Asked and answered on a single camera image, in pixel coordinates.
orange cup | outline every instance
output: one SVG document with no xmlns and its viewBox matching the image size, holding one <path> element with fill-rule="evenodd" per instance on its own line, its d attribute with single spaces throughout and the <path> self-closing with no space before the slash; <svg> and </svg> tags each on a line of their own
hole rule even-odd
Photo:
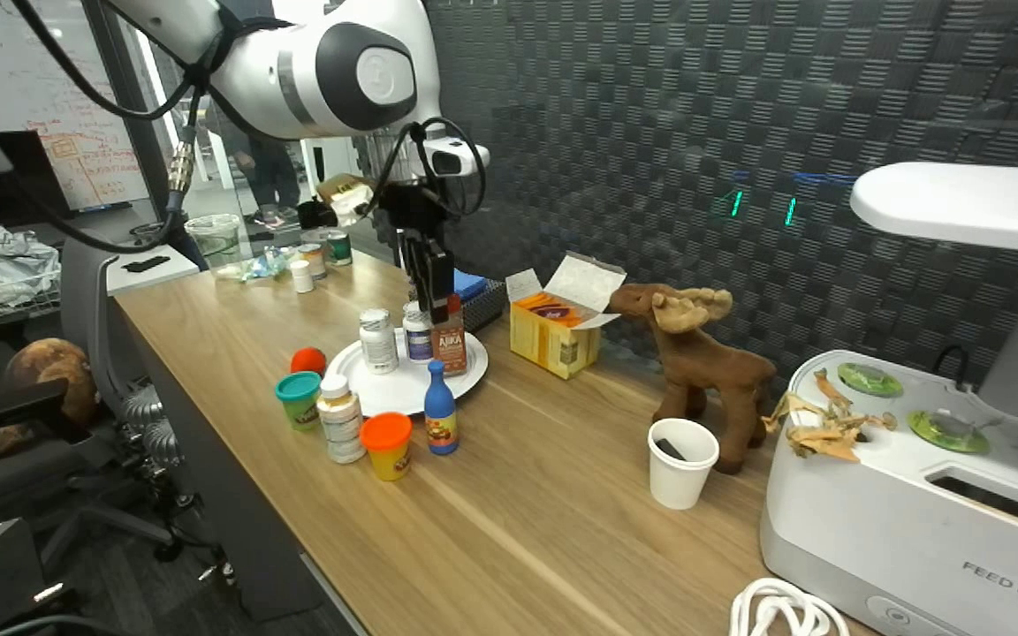
<svg viewBox="0 0 1018 636">
<path fill-rule="evenodd" d="M 400 479 L 410 464 L 410 416 L 407 415 L 377 415 L 361 426 L 361 445 L 369 460 L 369 472 L 380 479 Z"/>
</svg>

wooden countertop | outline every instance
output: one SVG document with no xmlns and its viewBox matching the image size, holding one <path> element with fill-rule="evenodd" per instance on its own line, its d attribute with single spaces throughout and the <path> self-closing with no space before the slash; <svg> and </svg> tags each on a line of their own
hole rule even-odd
<svg viewBox="0 0 1018 636">
<path fill-rule="evenodd" d="M 729 634 L 730 598 L 763 576 L 771 445 L 715 472 L 696 508 L 655 506 L 649 377 L 597 365 L 560 382 L 509 353 L 499 321 L 458 452 L 432 455 L 415 431 L 400 485 L 285 423 L 272 384 L 291 353 L 338 353 L 361 307 L 397 312 L 401 293 L 355 254 L 307 297 L 193 277 L 117 299 L 369 634 Z"/>
</svg>

plush toy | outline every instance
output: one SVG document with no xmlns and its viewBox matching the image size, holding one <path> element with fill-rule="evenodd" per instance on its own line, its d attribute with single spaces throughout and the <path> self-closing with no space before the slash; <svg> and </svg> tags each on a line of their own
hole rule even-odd
<svg viewBox="0 0 1018 636">
<path fill-rule="evenodd" d="M 761 400 L 775 377 L 775 365 L 749 350 L 734 350 L 704 331 L 730 312 L 729 290 L 672 290 L 659 283 L 624 283 L 612 297 L 612 312 L 649 325 L 659 357 L 659 405 L 658 416 L 691 416 L 706 411 L 706 391 L 722 396 L 722 472 L 744 464 L 749 445 L 763 440 Z"/>
<path fill-rule="evenodd" d="M 99 396 L 88 374 L 88 357 L 66 340 L 34 340 L 5 360 L 5 384 L 66 382 L 61 415 L 70 426 L 88 431 L 95 423 Z M 0 460 L 42 440 L 37 423 L 0 423 Z"/>
</svg>

small cardboard box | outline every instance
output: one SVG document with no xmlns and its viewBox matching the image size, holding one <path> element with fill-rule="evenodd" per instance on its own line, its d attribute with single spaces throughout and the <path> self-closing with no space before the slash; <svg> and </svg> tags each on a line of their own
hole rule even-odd
<svg viewBox="0 0 1018 636">
<path fill-rule="evenodd" d="M 585 254 L 564 254 L 547 287 L 533 267 L 509 277 L 509 350 L 557 377 L 578 374 L 600 353 L 600 325 L 619 319 L 604 307 L 620 278 L 620 267 Z"/>
</svg>

whiteboard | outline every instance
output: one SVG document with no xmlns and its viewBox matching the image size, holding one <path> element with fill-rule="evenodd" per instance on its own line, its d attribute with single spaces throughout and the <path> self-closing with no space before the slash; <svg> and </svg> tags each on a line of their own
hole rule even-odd
<svg viewBox="0 0 1018 636">
<path fill-rule="evenodd" d="M 114 94 L 80 0 L 37 0 L 34 12 L 80 74 Z M 0 0 L 0 131 L 37 131 L 70 210 L 148 198 L 124 120 L 88 101 Z"/>
</svg>

